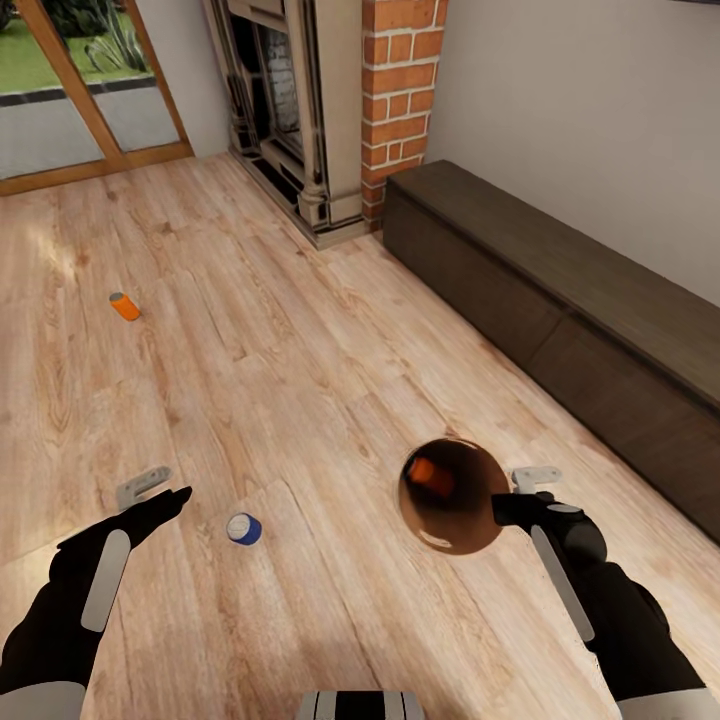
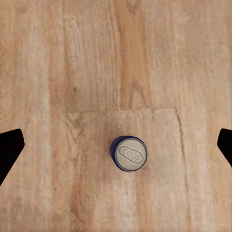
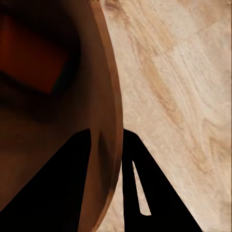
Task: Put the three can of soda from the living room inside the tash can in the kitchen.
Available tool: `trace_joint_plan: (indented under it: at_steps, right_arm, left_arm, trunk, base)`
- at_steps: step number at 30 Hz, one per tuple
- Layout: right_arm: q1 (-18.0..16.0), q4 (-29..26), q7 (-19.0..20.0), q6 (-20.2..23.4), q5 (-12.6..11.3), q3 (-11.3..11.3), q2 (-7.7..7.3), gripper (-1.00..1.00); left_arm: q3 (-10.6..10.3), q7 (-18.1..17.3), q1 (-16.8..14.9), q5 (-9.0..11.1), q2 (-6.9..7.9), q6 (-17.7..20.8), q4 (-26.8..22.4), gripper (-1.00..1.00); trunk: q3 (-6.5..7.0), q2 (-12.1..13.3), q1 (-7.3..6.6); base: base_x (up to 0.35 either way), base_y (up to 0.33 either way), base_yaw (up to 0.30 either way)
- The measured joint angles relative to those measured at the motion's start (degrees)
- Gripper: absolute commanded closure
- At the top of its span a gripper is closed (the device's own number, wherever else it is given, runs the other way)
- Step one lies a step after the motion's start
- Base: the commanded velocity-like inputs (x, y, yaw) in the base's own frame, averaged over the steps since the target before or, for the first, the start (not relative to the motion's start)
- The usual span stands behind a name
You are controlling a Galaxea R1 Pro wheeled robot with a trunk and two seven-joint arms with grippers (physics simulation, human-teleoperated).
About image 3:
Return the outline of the trash can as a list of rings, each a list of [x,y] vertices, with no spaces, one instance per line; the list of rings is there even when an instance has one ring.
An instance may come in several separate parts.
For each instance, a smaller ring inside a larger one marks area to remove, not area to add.
[[[76,67],[50,96],[0,72],[0,212],[75,133],[91,150],[78,232],[96,232],[122,164],[123,103],[100,0],[0,0],[0,10],[71,50]]]

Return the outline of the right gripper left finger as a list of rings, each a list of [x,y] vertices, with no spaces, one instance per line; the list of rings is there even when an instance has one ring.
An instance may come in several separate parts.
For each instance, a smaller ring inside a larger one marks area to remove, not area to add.
[[[0,212],[0,232],[78,232],[91,150],[75,133]]]

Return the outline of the can of soda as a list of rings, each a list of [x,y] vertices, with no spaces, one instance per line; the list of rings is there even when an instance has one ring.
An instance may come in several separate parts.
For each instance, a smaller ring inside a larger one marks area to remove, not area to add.
[[[0,72],[56,96],[77,63],[71,50],[0,10]]]

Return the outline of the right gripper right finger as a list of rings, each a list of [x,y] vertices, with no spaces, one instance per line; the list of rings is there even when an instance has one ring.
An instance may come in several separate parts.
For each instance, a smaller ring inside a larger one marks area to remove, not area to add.
[[[135,163],[151,216],[140,211]],[[139,136],[123,129],[125,232],[203,232]]]

